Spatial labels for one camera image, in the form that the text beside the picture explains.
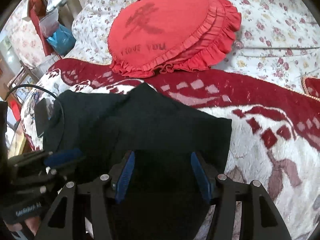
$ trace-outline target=black cable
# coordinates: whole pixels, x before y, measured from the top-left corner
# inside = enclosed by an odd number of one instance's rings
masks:
[[[14,88],[11,88],[10,91],[9,91],[9,92],[7,93],[7,95],[5,96],[4,101],[6,101],[6,100],[8,99],[9,95],[10,95],[13,91],[17,90],[18,88],[23,88],[23,87],[31,87],[31,88],[39,89],[39,90],[41,90],[41,91],[44,91],[44,92],[48,93],[48,94],[49,94],[50,96],[52,96],[55,100],[57,100],[57,102],[58,102],[58,104],[59,104],[59,106],[60,106],[60,108],[61,108],[61,115],[62,115],[62,134],[61,134],[61,138],[60,138],[60,141],[59,141],[59,143],[58,143],[58,146],[57,146],[57,149],[58,149],[58,147],[59,147],[59,145],[60,145],[60,143],[61,143],[61,141],[62,141],[63,134],[64,134],[64,128],[65,128],[64,111],[63,111],[63,107],[62,107],[62,104],[61,104],[60,100],[58,99],[58,97],[57,97],[54,93],[50,92],[50,91],[47,90],[47,89],[44,89],[44,88],[42,88],[42,87],[40,87],[40,86],[37,86],[37,85],[25,84],[25,85],[18,85],[18,86],[15,86]]]

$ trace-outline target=black smartphone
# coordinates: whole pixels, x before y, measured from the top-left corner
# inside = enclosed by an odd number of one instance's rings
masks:
[[[49,116],[47,111],[47,102],[43,98],[38,104],[35,105],[35,121],[38,138],[42,137],[44,131],[48,127]]]

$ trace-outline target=black cloth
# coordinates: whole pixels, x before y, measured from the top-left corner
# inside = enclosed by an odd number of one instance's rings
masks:
[[[78,183],[108,172],[127,150],[136,152],[126,200],[114,208],[119,238],[192,239],[208,205],[201,199],[190,154],[201,151],[208,163],[223,172],[231,120],[185,106],[146,83],[126,95],[67,90],[59,100],[65,113],[63,138],[59,145],[63,124],[55,102],[44,149],[80,148],[87,159],[77,169]]]

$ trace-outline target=metal screw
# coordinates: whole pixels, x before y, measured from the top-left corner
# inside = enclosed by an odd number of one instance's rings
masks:
[[[227,179],[227,176],[224,175],[224,174],[219,174],[219,175],[218,175],[218,179],[220,179],[220,180],[226,180],[226,179]]]
[[[44,193],[46,193],[47,192],[47,188],[45,187],[45,186],[41,186],[40,187],[40,193],[41,194],[44,194]]]
[[[109,179],[109,175],[108,175],[108,174],[102,174],[102,175],[100,176],[100,179],[101,179],[101,180],[107,180],[107,179]]]
[[[73,181],[69,181],[67,183],[67,188],[72,188],[75,185],[75,183]]]
[[[252,184],[253,184],[254,186],[256,186],[256,187],[260,187],[260,185],[261,185],[260,181],[258,181],[258,180],[254,180],[254,181],[252,182]]]

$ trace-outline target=red pillow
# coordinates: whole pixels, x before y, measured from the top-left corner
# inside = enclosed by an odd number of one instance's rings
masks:
[[[241,24],[228,0],[138,0],[121,10],[108,37],[111,68],[146,78],[206,70],[225,58]]]

